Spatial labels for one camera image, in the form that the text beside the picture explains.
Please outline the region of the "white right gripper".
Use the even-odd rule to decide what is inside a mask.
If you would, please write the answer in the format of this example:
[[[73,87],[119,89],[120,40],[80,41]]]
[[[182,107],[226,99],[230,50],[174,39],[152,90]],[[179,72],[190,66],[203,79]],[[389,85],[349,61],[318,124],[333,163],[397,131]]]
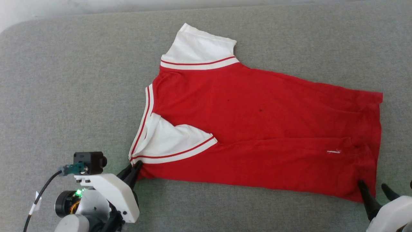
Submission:
[[[367,232],[396,232],[412,222],[412,197],[400,196],[386,183],[381,184],[381,189],[390,201],[383,206],[372,196],[366,183],[359,180],[359,191],[368,220],[371,221]]]

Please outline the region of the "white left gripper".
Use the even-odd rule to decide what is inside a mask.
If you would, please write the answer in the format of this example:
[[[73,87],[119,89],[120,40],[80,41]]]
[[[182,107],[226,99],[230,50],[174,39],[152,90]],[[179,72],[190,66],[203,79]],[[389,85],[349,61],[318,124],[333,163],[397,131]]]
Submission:
[[[120,171],[117,176],[114,174],[97,175],[75,175],[76,180],[80,180],[81,186],[92,187],[116,210],[119,210],[126,223],[135,223],[140,216],[140,210],[132,190],[142,168],[143,162],[139,160],[136,164],[129,164]]]

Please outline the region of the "red and white jersey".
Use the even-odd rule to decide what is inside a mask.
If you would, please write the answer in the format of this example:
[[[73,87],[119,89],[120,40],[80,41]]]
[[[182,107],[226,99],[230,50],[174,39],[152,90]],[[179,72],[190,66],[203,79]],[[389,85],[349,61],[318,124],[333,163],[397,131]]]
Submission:
[[[376,196],[380,92],[253,69],[236,41],[184,24],[159,74],[128,159],[142,176],[362,202]]]

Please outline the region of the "grey fabric sofa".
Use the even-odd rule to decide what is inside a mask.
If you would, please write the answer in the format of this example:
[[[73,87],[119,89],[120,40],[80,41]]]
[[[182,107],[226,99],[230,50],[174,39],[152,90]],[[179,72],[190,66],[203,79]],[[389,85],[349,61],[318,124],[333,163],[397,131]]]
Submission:
[[[237,41],[250,68],[384,93],[377,199],[412,196],[412,0],[94,14],[0,34],[0,232],[22,232],[47,179],[78,151],[128,165],[159,71],[184,23]],[[320,194],[146,179],[124,232],[365,232],[362,204]]]

